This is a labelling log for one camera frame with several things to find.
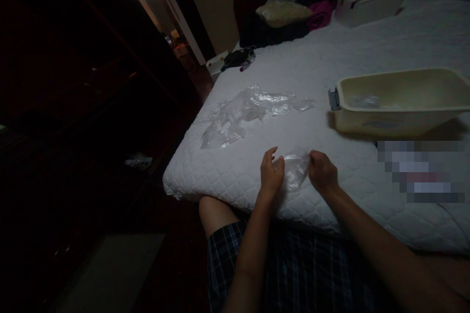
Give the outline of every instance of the doorway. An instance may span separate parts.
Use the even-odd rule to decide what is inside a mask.
[[[139,0],[158,31],[165,37],[187,73],[206,64],[196,40],[175,0]]]

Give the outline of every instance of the bed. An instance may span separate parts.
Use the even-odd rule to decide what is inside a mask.
[[[345,136],[331,126],[328,89],[344,77],[423,67],[452,67],[470,75],[470,3],[405,0],[393,18],[347,29],[334,19],[301,39],[257,49],[248,70],[223,72],[170,161],[165,191],[198,201],[202,194],[251,211],[260,187],[264,151],[277,155],[294,147],[325,152],[338,167],[343,189],[376,221],[406,245],[426,251],[470,254],[470,204],[397,203],[377,194],[377,148],[370,140]],[[313,98],[303,113],[254,121],[245,138],[227,148],[200,149],[218,103],[259,85],[263,91],[291,91]],[[461,140],[470,150],[470,115],[463,114],[429,138]],[[308,180],[285,194],[277,217],[322,233],[343,236],[340,224]]]

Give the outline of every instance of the plaid shorts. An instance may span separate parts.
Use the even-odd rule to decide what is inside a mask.
[[[211,312],[222,311],[247,220],[209,237]],[[399,312],[396,301],[352,243],[273,223],[262,312]]]

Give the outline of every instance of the white quilted mattress pad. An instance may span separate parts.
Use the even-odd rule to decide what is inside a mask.
[[[165,191],[198,201],[217,197],[253,210],[260,188],[259,166],[266,150],[276,156],[295,147],[326,153],[338,168],[341,187],[376,221],[408,246],[470,254],[470,203],[387,202],[377,194],[377,148],[370,141],[345,138],[331,127],[328,89],[344,77],[423,67],[450,67],[470,75],[470,2],[405,0],[393,18],[348,29],[336,23],[281,45],[257,49],[244,72],[223,72],[169,163]],[[313,98],[317,106],[290,115],[248,123],[245,138],[225,149],[200,149],[217,103],[259,85],[266,92],[290,91]],[[456,139],[470,141],[470,115],[459,117]],[[277,217],[342,235],[335,215],[306,179],[300,191],[287,193]]]

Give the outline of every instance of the leg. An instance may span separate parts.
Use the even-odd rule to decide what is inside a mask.
[[[227,204],[210,196],[203,196],[201,198],[199,202],[199,217],[201,218],[207,238],[225,225],[239,221]]]

